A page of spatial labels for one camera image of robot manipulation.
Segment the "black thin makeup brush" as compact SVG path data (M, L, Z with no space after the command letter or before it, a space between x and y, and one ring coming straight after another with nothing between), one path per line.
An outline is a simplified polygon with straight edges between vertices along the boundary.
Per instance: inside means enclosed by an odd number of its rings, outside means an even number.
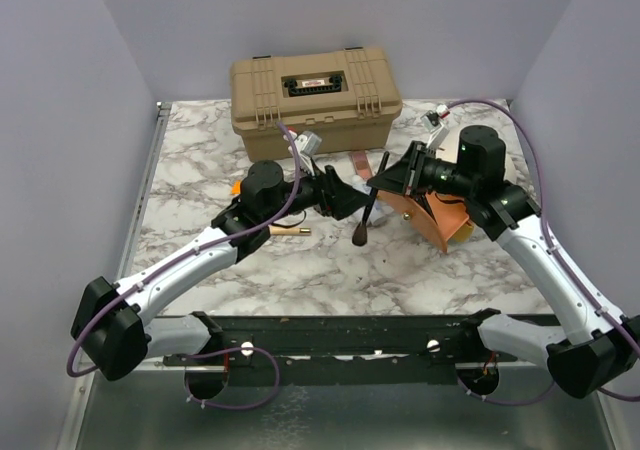
M379 173L381 173L386 169L389 156L390 156L389 151L385 151L382 154L381 161L378 166ZM363 217L361 221L358 223L358 225L356 226L352 236L352 244L355 246L362 247L367 244L367 241L368 241L367 223L368 223L368 219L372 211L372 208L374 206L374 203L376 202L377 194L378 194L377 189L372 189L371 193L369 194L368 202L364 207Z

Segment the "white round makeup organizer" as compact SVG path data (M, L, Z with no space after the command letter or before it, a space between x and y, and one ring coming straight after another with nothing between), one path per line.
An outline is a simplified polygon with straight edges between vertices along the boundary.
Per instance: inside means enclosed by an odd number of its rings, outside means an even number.
M451 239L471 235L471 219L464 206L479 183L504 181L506 145L487 126L469 126L458 136L456 160L439 160L440 179L430 191L419 189L412 196L378 191L378 198L396 213L406 214L413 228L441 252L448 252Z

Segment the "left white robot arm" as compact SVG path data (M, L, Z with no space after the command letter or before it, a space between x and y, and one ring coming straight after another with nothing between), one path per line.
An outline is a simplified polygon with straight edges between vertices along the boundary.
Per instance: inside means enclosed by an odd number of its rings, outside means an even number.
M71 328L68 374L80 376L74 367L79 352L109 381L155 357L189 355L202 365L214 362L221 341L209 317L194 312L162 320L160 312L204 279L256 252L270 238L275 221L307 209L342 220L368 200L331 166L312 174L297 171L288 182L277 162L253 164L239 194L187 245L137 274L115 283L98 277L85 287Z

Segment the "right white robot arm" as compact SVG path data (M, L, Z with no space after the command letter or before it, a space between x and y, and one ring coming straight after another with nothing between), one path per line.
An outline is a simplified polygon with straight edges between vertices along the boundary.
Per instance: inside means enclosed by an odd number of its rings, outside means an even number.
M505 177L506 145L484 125L463 128L457 159L436 158L420 141L369 179L401 196L462 199L470 220L524 270L559 324L542 327L491 313L459 337L461 353L481 361L493 351L545 368L568 395L584 398L639 359L639 319L628 317L591 283L552 237L540 206Z

